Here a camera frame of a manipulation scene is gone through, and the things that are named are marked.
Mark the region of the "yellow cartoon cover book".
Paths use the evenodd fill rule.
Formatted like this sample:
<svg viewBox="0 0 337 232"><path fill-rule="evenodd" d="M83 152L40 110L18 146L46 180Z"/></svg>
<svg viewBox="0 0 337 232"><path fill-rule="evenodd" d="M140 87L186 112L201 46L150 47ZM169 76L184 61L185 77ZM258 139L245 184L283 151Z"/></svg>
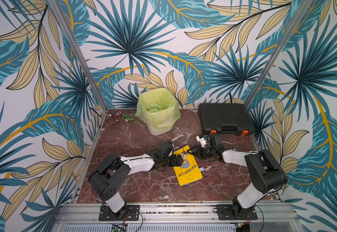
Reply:
<svg viewBox="0 0 337 232"><path fill-rule="evenodd" d="M183 164L180 167L174 167L174 172L180 186L190 184L203 178L200 168L193 155L187 153L190 149L188 145L174 152L175 155L181 155Z"/></svg>

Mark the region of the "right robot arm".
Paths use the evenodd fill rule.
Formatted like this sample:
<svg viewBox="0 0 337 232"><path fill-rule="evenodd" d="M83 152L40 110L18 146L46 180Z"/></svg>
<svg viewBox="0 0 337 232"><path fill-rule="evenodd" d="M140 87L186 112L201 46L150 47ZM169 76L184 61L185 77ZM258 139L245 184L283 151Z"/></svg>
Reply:
<svg viewBox="0 0 337 232"><path fill-rule="evenodd" d="M278 191L288 182L285 171L267 149L241 151L225 148L218 134L200 135L196 140L199 145L188 150L188 153L196 158L213 159L248 169L251 184L233 199L232 207L239 212L252 209L267 194Z"/></svg>

